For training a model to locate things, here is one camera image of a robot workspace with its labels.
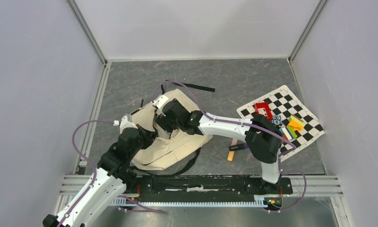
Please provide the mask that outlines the red toy block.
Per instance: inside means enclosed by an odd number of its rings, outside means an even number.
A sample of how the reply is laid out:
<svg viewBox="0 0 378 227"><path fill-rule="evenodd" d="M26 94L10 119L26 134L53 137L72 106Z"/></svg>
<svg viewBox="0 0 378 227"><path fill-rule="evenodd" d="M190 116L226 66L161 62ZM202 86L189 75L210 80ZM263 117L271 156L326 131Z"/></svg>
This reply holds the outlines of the red toy block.
<svg viewBox="0 0 378 227"><path fill-rule="evenodd" d="M272 112L271 112L268 102L255 103L254 109L255 109L256 114L265 116L269 121L273 119Z"/></svg>

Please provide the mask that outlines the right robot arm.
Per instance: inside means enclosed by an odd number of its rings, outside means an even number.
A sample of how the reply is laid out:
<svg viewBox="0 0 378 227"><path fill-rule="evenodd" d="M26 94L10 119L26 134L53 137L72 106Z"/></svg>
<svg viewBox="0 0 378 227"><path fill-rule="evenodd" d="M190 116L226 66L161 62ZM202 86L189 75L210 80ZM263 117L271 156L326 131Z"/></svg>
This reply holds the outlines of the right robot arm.
<svg viewBox="0 0 378 227"><path fill-rule="evenodd" d="M216 116L202 110L189 111L177 99L161 96L152 101L157 123L163 129L180 129L188 135L217 135L237 139L247 144L262 167L262 188L274 193L281 186L278 152L283 140L279 130L263 115L252 119Z"/></svg>

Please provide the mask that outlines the black white chessboard mat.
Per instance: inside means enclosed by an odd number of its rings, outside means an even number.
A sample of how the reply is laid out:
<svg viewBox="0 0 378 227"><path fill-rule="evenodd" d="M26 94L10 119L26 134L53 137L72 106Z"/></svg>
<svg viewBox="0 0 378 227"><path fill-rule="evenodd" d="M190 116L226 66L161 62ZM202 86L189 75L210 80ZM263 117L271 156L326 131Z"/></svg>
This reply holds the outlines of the black white chessboard mat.
<svg viewBox="0 0 378 227"><path fill-rule="evenodd" d="M252 118L256 113L255 104L262 102L268 103L272 116L277 116L281 119L280 128L287 126L295 117L305 124L302 130L291 133L292 135L297 135L296 138L291 138L291 143L296 146L296 149L284 155L282 161L299 153L325 133L318 118L306 108L286 85L240 106L237 109L237 113L241 118Z"/></svg>

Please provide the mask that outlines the purple highlighter pen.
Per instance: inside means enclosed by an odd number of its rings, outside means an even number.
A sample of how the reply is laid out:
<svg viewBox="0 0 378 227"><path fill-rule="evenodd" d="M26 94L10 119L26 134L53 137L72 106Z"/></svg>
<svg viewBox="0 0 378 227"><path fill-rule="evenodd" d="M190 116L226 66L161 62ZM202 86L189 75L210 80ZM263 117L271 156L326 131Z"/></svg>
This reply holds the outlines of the purple highlighter pen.
<svg viewBox="0 0 378 227"><path fill-rule="evenodd" d="M247 149L247 148L248 148L248 145L246 143L241 143L241 144L229 146L230 151L243 150L243 149Z"/></svg>

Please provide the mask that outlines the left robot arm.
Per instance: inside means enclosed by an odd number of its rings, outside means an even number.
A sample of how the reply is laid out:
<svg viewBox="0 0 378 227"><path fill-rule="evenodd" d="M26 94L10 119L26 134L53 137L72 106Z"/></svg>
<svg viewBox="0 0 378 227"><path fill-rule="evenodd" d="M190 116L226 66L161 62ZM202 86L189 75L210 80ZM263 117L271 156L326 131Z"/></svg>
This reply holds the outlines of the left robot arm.
<svg viewBox="0 0 378 227"><path fill-rule="evenodd" d="M89 227L111 202L137 187L136 173L129 169L133 157L157 137L154 126L122 129L118 140L105 152L85 186L58 214L47 215L45 227Z"/></svg>

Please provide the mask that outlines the colourful toy block pile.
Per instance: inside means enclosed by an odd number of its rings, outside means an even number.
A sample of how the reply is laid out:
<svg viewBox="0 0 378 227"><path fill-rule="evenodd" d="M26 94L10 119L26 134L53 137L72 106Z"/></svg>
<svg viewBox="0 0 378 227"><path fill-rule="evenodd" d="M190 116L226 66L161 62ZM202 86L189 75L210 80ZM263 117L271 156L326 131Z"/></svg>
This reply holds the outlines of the colourful toy block pile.
<svg viewBox="0 0 378 227"><path fill-rule="evenodd" d="M304 129L306 123L295 115L289 117L287 125L282 126L279 131L282 137L288 141L298 138L300 131Z"/></svg>

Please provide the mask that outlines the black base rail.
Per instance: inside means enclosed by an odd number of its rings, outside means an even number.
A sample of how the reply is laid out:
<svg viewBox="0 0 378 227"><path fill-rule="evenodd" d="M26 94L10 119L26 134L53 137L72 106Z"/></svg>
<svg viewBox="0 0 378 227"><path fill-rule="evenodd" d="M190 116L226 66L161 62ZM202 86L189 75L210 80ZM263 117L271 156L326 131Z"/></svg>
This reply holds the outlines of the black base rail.
<svg viewBox="0 0 378 227"><path fill-rule="evenodd" d="M268 209L292 195L290 178L269 184L253 175L143 175L124 192L147 207L251 207Z"/></svg>

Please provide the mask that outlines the beige canvas backpack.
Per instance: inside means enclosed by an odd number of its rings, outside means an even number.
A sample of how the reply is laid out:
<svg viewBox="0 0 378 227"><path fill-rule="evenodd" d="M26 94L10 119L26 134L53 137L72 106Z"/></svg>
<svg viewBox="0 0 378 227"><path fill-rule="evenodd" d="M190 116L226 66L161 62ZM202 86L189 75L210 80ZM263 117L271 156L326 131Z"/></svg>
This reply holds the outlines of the beige canvas backpack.
<svg viewBox="0 0 378 227"><path fill-rule="evenodd" d="M132 122L137 126L158 131L158 137L147 149L140 149L133 157L132 164L142 171L162 171L183 160L212 139L212 135L189 135L181 129L166 132L155 123L161 114L151 103L131 113Z"/></svg>

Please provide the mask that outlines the blue owl figure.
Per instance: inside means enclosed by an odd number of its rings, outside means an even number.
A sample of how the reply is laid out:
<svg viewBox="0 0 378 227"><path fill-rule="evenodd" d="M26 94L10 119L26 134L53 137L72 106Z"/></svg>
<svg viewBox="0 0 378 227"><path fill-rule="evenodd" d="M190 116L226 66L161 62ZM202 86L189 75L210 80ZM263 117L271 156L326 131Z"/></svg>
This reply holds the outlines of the blue owl figure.
<svg viewBox="0 0 378 227"><path fill-rule="evenodd" d="M282 126L282 124L283 124L281 116L280 115L273 115L271 123L273 125L275 125L276 127L280 128Z"/></svg>

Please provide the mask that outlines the orange highlighter pen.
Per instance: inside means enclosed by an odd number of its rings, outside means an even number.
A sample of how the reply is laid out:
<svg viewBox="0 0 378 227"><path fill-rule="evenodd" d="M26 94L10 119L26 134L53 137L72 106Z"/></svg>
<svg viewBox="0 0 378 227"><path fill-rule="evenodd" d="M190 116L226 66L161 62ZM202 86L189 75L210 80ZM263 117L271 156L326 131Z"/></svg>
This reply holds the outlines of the orange highlighter pen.
<svg viewBox="0 0 378 227"><path fill-rule="evenodd" d="M235 155L234 151L229 151L228 156L227 156L227 160L232 162L234 155Z"/></svg>

